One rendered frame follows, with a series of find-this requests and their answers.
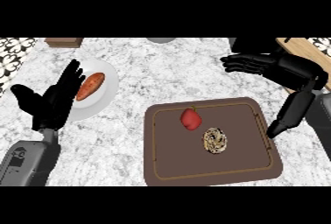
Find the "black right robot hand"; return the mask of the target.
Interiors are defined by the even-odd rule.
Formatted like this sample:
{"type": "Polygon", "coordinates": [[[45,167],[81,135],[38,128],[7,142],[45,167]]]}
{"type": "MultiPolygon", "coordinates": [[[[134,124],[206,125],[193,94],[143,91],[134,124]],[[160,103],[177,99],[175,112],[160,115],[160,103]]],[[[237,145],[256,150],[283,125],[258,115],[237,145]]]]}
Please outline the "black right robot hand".
{"type": "Polygon", "coordinates": [[[311,60],[292,54],[237,53],[221,57],[219,61],[225,73],[258,74],[293,90],[265,131],[265,135],[274,138],[299,124],[316,98],[313,91],[324,86],[327,73],[311,60]]]}

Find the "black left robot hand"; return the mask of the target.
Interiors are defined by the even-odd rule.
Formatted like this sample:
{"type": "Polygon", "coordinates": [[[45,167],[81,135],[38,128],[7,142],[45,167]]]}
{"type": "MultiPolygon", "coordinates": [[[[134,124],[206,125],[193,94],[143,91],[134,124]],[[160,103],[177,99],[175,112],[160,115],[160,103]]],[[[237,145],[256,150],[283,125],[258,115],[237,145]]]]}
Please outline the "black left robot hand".
{"type": "Polygon", "coordinates": [[[58,130],[67,120],[67,114],[81,83],[85,79],[79,62],[72,59],[58,80],[44,94],[29,87],[14,84],[10,87],[19,108],[32,116],[32,130],[58,130]]]}

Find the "brown swirled cupcake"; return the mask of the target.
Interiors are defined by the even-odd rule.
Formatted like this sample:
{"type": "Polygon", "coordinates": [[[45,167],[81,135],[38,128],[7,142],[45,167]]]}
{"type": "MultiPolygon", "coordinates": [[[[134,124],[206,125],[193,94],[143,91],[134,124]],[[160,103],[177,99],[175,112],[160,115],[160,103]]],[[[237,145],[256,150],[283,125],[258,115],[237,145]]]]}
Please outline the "brown swirled cupcake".
{"type": "Polygon", "coordinates": [[[203,149],[211,154],[219,154],[225,150],[227,138],[218,128],[208,128],[200,137],[203,149]]]}

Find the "brown rectangular tray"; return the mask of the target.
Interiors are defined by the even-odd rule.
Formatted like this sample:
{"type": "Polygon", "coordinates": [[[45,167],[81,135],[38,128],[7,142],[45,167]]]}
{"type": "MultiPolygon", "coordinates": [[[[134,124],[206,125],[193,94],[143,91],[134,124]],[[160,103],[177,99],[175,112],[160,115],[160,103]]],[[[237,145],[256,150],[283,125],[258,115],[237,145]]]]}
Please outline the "brown rectangular tray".
{"type": "Polygon", "coordinates": [[[143,124],[146,184],[206,186],[276,178],[283,165],[265,129],[258,103],[248,97],[149,106],[143,124]],[[194,130],[187,130],[180,121],[190,106],[200,116],[194,130]],[[227,138],[219,154],[211,154],[202,146],[202,134],[211,127],[227,138]]]}

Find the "orange sweet potato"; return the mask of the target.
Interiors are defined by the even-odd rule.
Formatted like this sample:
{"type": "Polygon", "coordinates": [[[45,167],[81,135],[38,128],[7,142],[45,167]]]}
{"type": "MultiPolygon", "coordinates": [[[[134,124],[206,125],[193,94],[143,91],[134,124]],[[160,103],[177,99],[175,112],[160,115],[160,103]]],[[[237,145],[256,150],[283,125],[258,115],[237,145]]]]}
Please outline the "orange sweet potato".
{"type": "Polygon", "coordinates": [[[84,83],[79,86],[78,92],[76,92],[76,101],[82,101],[89,95],[98,90],[98,87],[104,80],[104,74],[103,73],[92,73],[86,79],[84,80],[84,83]]]}

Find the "white round plate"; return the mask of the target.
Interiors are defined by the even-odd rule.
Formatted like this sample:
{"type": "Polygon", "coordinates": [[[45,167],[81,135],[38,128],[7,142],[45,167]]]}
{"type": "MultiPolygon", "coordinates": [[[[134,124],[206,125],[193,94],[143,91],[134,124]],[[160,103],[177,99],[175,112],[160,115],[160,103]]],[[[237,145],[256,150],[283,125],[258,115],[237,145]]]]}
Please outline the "white round plate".
{"type": "Polygon", "coordinates": [[[73,101],[67,121],[81,121],[94,116],[109,105],[119,88],[119,77],[113,66],[103,60],[89,59],[79,63],[82,74],[88,77],[94,73],[104,74],[104,80],[97,91],[82,100],[73,101]]]}

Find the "black boxy appliance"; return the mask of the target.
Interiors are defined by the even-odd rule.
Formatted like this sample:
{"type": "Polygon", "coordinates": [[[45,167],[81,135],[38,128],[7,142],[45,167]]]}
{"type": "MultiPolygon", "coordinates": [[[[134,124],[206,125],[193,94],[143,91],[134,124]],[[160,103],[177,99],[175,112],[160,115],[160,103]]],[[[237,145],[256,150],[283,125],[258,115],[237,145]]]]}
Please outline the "black boxy appliance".
{"type": "Polygon", "coordinates": [[[271,53],[279,49],[274,38],[228,38],[233,53],[271,53]]]}

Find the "brown wooden box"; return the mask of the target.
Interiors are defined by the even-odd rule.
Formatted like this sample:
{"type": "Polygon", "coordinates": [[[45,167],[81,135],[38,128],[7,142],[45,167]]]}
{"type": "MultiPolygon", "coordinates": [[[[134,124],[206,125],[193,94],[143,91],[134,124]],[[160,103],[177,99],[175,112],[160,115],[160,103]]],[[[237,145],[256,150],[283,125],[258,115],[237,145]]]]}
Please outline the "brown wooden box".
{"type": "Polygon", "coordinates": [[[79,48],[82,38],[45,38],[44,42],[54,48],[79,48]]]}

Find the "red bell pepper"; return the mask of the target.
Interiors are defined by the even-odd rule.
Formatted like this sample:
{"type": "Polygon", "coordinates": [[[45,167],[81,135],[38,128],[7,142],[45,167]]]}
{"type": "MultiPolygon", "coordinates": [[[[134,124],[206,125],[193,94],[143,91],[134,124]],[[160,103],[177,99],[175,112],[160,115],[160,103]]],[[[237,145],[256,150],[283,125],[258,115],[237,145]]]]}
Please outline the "red bell pepper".
{"type": "Polygon", "coordinates": [[[193,106],[183,110],[180,114],[180,123],[187,130],[196,130],[202,124],[202,118],[193,106]]]}

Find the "grey round object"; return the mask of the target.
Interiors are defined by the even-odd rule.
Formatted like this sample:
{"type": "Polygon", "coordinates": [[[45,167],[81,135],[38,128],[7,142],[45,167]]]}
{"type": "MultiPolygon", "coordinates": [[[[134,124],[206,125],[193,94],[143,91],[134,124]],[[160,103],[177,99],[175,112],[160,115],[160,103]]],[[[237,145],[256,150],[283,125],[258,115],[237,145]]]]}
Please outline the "grey round object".
{"type": "Polygon", "coordinates": [[[165,44],[169,43],[175,38],[147,38],[147,41],[150,41],[154,44],[165,44]]]}

